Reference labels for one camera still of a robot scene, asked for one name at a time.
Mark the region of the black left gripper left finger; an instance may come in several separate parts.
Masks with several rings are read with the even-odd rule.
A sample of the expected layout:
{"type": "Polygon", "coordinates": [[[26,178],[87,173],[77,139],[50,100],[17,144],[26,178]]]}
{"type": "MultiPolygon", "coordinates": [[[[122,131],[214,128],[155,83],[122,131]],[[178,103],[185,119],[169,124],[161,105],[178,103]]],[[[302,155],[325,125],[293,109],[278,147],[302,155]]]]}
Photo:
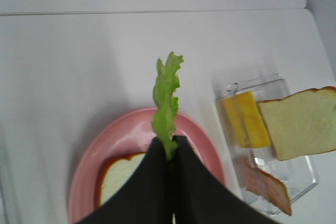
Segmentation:
{"type": "Polygon", "coordinates": [[[172,223],[166,168],[163,144],[155,137],[126,183],[79,223],[172,223]]]}

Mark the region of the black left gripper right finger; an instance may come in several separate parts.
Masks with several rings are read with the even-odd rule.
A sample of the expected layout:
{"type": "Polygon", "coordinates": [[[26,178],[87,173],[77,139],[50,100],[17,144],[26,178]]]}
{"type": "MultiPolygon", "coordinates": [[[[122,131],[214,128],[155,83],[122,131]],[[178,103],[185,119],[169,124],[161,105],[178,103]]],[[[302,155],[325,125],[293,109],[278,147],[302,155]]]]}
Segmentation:
{"type": "Polygon", "coordinates": [[[176,223],[276,223],[222,185],[203,165],[185,136],[174,136],[176,223]]]}

